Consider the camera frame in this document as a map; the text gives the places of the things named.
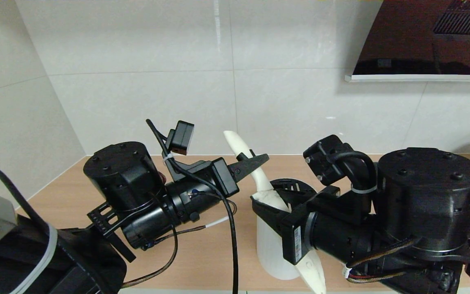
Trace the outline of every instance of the robotic arm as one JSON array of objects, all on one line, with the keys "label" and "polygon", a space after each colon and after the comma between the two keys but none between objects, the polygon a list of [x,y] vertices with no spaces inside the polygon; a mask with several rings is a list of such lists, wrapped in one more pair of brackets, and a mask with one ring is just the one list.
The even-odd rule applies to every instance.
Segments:
[{"label": "robotic arm", "polygon": [[[220,221],[230,220],[232,242],[236,244],[231,201],[227,198],[239,192],[237,183],[241,179],[269,159],[267,154],[230,165],[223,158],[186,165],[175,160],[171,152],[186,155],[194,125],[179,121],[168,136],[163,136],[150,120],[147,123],[161,145],[173,182],[165,183],[140,142],[99,150],[84,165],[84,173],[106,201],[89,212],[92,224],[84,229],[55,229],[47,224],[0,171],[1,181],[29,216],[17,216],[14,221],[10,208],[10,220],[2,218],[7,225],[0,236],[0,294],[116,294],[168,268],[177,253],[177,235],[205,226],[179,232],[175,228],[199,220],[202,212],[220,201],[228,210],[228,218]],[[173,237],[172,257],[160,270],[124,283],[126,263],[121,255],[128,262],[135,255],[115,234],[117,229],[133,249],[147,250]],[[163,236],[169,231],[173,234]],[[236,293],[236,246],[233,262]]]},{"label": "robotic arm", "polygon": [[[176,227],[197,221],[220,201],[227,208],[236,245],[227,198],[268,156],[239,154],[240,161],[231,165],[223,158],[186,165],[171,152],[186,154],[193,125],[179,121],[163,136],[150,120],[147,123],[173,182],[166,183],[139,142],[96,152],[84,173],[105,202],[89,212],[91,225],[84,229],[53,228],[0,171],[0,179],[29,216],[17,216],[17,221],[0,216],[1,294],[115,294],[146,281],[171,265],[177,235],[192,231]],[[323,250],[345,264],[348,281],[380,281],[404,294],[455,294],[464,265],[470,276],[470,160],[438,149],[408,148],[388,153],[375,164],[337,136],[317,141],[304,158],[326,186],[322,191],[293,179],[273,180],[290,212],[252,199],[254,212],[281,236],[284,259],[291,264],[312,249]],[[351,191],[341,195],[333,184],[344,177],[351,181]],[[123,282],[123,258],[131,262],[135,255],[116,235],[117,229],[133,249],[146,250],[173,237],[172,257],[160,270]],[[236,246],[233,257],[237,292]]]},{"label": "robotic arm", "polygon": [[[284,259],[296,264],[322,250],[345,264],[351,283],[380,281],[404,294],[455,294],[463,265],[470,276],[470,160],[408,148],[375,165],[334,135],[303,155],[322,191],[275,180],[290,213],[253,199],[254,212],[282,237]],[[332,184],[344,177],[351,191],[341,195]]]}]

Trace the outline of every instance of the wire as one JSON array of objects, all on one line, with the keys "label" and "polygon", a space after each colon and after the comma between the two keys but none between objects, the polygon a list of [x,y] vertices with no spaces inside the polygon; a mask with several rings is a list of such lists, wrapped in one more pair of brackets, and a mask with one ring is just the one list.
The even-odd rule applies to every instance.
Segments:
[{"label": "wire", "polygon": [[340,152],[340,153],[333,153],[333,154],[328,154],[326,155],[326,159],[330,163],[335,163],[339,160],[345,159],[345,158],[358,158],[364,161],[364,163],[367,166],[368,169],[368,174],[369,174],[369,180],[370,180],[370,187],[373,188],[377,184],[377,168],[375,167],[375,164],[373,163],[373,160],[367,156],[366,153],[360,152],[360,151],[346,151],[346,152]]},{"label": "wire", "polygon": [[[420,238],[416,237],[409,237],[405,238],[399,242],[396,242],[386,248],[379,249],[375,252],[369,253],[367,256],[362,257],[361,259],[358,259],[353,262],[348,262],[346,264],[346,268],[348,272],[351,272],[353,268],[356,266],[359,266],[361,264],[364,264],[366,262],[374,261],[376,259],[386,257],[387,255],[395,254],[398,253],[399,251],[406,249],[408,247],[413,246],[416,242],[418,242]],[[385,279],[390,279],[393,277],[398,277],[402,276],[409,273],[409,270],[401,270],[398,272],[392,272],[389,274],[384,274],[384,275],[354,275],[354,274],[349,274],[349,276],[346,277],[347,281],[351,283],[373,283],[376,281],[381,281]]]},{"label": "wire", "polygon": [[145,275],[145,276],[142,276],[142,277],[139,277],[137,279],[134,279],[134,280],[131,280],[131,281],[128,281],[128,282],[125,282],[123,283],[123,286],[121,287],[121,289],[124,289],[124,288],[128,288],[128,287],[132,287],[132,286],[135,286],[137,284],[140,284],[144,281],[147,281],[153,277],[157,277],[158,275],[160,275],[162,272],[164,272],[165,270],[167,270],[170,265],[173,263],[173,261],[175,260],[175,257],[177,256],[177,250],[179,248],[179,241],[177,239],[177,231],[175,230],[175,226],[171,226],[171,229],[173,231],[173,238],[175,240],[175,246],[173,246],[173,253],[172,255],[170,256],[170,259],[168,260],[168,262],[166,262],[166,264],[162,267],[162,268],[159,268],[158,270],[156,270],[155,272],[152,272],[148,275]]},{"label": "wire", "polygon": [[396,242],[396,243],[392,244],[391,246],[379,249],[375,252],[371,252],[367,256],[362,257],[361,259],[358,259],[358,260],[353,261],[353,262],[348,262],[346,264],[346,267],[347,268],[354,268],[354,267],[359,266],[363,263],[370,262],[370,261],[385,257],[387,255],[397,253],[398,251],[400,251],[402,249],[406,249],[408,247],[413,246],[419,240],[420,240],[420,238],[416,238],[416,237],[405,238],[405,239],[403,239],[399,242]]},{"label": "wire", "polygon": [[159,136],[161,137],[162,140],[164,140],[164,142],[166,142],[166,140],[168,140],[168,138],[166,138],[165,135],[161,134],[161,132],[157,131],[157,134],[159,134]]},{"label": "wire", "polygon": [[[166,148],[166,145],[162,141],[162,137],[159,136],[159,132],[155,128],[155,125],[153,125],[152,121],[150,119],[146,120],[146,123],[149,125],[151,131],[155,135],[155,138],[159,142],[159,145],[162,148],[162,154],[164,156],[168,156],[168,148]],[[228,203],[228,200],[222,193],[218,190],[217,187],[215,187],[212,183],[207,182],[206,180],[197,177],[193,173],[190,173],[183,169],[181,166],[179,166],[175,162],[175,158],[169,158],[167,160],[171,166],[182,173],[183,175],[186,175],[187,177],[190,177],[191,179],[196,180],[197,182],[204,184],[205,186],[209,187],[211,190],[216,192],[218,196],[220,196],[222,202],[224,203],[224,207],[226,207],[226,211],[228,212],[228,219],[230,221],[230,231],[231,231],[231,249],[232,249],[232,255],[233,255],[233,294],[237,294],[239,291],[239,257],[237,254],[237,233],[235,232],[235,220],[233,220],[233,214],[231,213],[230,205]]]},{"label": "wire", "polygon": [[[237,205],[228,199],[228,202],[233,205],[233,209],[231,210],[231,213],[233,215],[235,215],[237,213]],[[183,229],[182,231],[177,231],[177,235],[180,235],[180,234],[184,234],[184,233],[190,233],[190,232],[196,232],[196,231],[201,231],[202,229],[206,229],[207,227],[211,227],[212,225],[216,225],[217,223],[220,223],[222,221],[224,221],[225,219],[219,219],[215,222],[212,222],[212,223],[209,223],[207,225],[199,225],[198,227],[193,227],[191,229]],[[163,237],[160,237],[158,239],[155,239],[155,241],[153,242],[153,246],[159,244],[160,242],[170,238],[172,235],[171,234],[168,234],[166,236],[163,236]]]},{"label": "wire", "polygon": [[391,274],[385,274],[385,275],[375,275],[375,276],[358,276],[358,275],[349,275],[349,278],[347,278],[347,281],[351,283],[373,283],[373,282],[378,282],[394,277],[399,277],[408,274],[409,272],[406,270],[402,270],[399,272],[394,272]]},{"label": "wire", "polygon": [[125,221],[131,219],[132,217],[134,216],[137,216],[139,214],[141,214],[142,212],[144,212],[145,210],[147,210],[148,208],[151,208],[151,204],[153,204],[153,200],[149,200],[147,201],[146,203],[143,204],[144,207],[142,207],[141,209],[139,210],[136,210],[135,212],[132,212],[131,214],[128,214],[127,216],[125,216],[125,218],[121,219],[120,221],[117,221],[116,223],[114,223],[114,225],[112,225],[112,227],[110,227],[110,229],[108,229],[108,231],[106,231],[103,235],[105,237],[108,237],[108,235],[110,233],[112,233],[113,231],[115,231],[118,227],[120,227]]},{"label": "wire", "polygon": [[[45,234],[49,234],[50,231],[49,225],[37,214],[37,212],[32,208],[32,206],[27,202],[23,197],[21,192],[17,189],[15,184],[0,170],[0,181],[8,189],[12,197],[17,201],[21,208],[26,212],[28,217],[34,222],[35,225],[39,227]],[[92,281],[97,285],[99,290],[104,294],[112,294],[114,291],[109,287],[108,283],[104,281],[101,275],[82,258],[82,256],[77,253],[70,245],[60,236],[58,237],[58,246],[67,254],[67,256],[73,260],[86,274],[92,279]]]},{"label": "wire", "polygon": [[[180,235],[180,234],[184,234],[184,233],[190,233],[190,232],[196,232],[196,231],[201,231],[202,229],[205,229],[206,226],[205,225],[200,225],[198,227],[193,227],[191,229],[183,229],[182,231],[178,231],[177,232],[177,235]],[[155,239],[155,241],[153,242],[153,245],[157,245],[159,244],[160,242],[170,238],[171,236],[173,236],[173,234],[169,234],[169,235],[166,235],[166,236],[163,236],[163,237],[160,237],[158,239]]]}]

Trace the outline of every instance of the wooden tabletop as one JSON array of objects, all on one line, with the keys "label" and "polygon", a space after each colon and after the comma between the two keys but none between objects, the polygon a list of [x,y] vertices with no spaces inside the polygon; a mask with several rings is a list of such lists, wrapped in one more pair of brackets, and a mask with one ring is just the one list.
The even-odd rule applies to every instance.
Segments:
[{"label": "wooden tabletop", "polygon": [[[177,160],[192,163],[197,160],[214,160],[218,156],[179,156]],[[234,156],[224,156],[228,164],[235,162]],[[371,156],[377,160],[380,156]],[[160,156],[153,160],[157,169],[168,180],[168,170]],[[83,174],[86,158],[41,190],[30,203],[37,212],[58,229],[66,227],[86,227],[90,224],[86,214],[103,203],[103,197]],[[315,190],[323,186],[315,178],[302,156],[270,156],[263,166],[269,179],[295,178],[310,184]],[[349,190],[349,182],[341,180],[337,184],[343,192]],[[256,254],[256,215],[251,209],[249,196],[255,192],[251,177],[239,183],[240,192],[230,199],[237,203],[235,215],[237,246],[239,253],[239,289],[262,291],[309,291],[300,279],[282,281],[269,276],[261,267]],[[188,229],[204,225],[226,216],[223,205],[216,205],[201,214],[196,223],[181,225],[178,229]],[[128,264],[126,279],[131,280],[157,270],[166,262],[173,251],[173,240],[168,239],[147,251],[134,250],[137,259]],[[328,291],[387,290],[380,283],[352,284],[341,275],[342,265],[337,259],[319,252],[324,267]],[[177,257],[165,272],[158,277],[141,283],[137,287],[153,289],[197,289],[229,290],[232,286],[232,255],[229,223],[223,222],[198,232],[179,236]],[[467,276],[462,277],[461,287],[470,287]]]}]

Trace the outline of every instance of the white sticker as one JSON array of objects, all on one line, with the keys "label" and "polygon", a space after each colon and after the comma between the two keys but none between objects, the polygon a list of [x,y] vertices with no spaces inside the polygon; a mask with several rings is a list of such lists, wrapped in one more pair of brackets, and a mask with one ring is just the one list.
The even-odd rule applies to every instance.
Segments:
[{"label": "white sticker", "polygon": [[295,229],[295,260],[298,262],[302,258],[302,233],[300,226]]}]

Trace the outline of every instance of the wall tile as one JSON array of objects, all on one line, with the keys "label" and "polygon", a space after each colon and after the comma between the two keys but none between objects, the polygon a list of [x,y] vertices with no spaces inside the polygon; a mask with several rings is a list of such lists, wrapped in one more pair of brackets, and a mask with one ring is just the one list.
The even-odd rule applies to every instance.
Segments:
[{"label": "wall tile", "polygon": [[403,147],[470,153],[470,82],[430,82]]},{"label": "wall tile", "polygon": [[0,1],[0,87],[44,76],[14,1]]},{"label": "wall tile", "polygon": [[344,82],[341,69],[235,71],[239,134],[255,152],[302,154],[330,134],[366,153],[400,147],[424,82]]},{"label": "wall tile", "polygon": [[160,147],[145,123],[167,134],[178,120],[195,124],[190,154],[231,154],[222,132],[236,128],[230,71],[59,75],[50,77],[84,147],[139,141]]},{"label": "wall tile", "polygon": [[232,69],[227,0],[19,0],[49,75]]},{"label": "wall tile", "polygon": [[381,3],[231,0],[235,69],[354,67]]},{"label": "wall tile", "polygon": [[26,198],[83,156],[47,77],[0,88],[0,169]]}]

